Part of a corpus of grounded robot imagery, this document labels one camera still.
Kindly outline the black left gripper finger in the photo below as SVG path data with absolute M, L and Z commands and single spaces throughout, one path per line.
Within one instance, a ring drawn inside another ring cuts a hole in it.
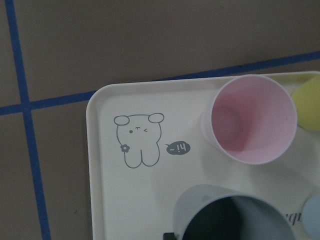
M 163 240 L 176 240 L 176 236 L 173 232 L 165 232 L 163 234 Z

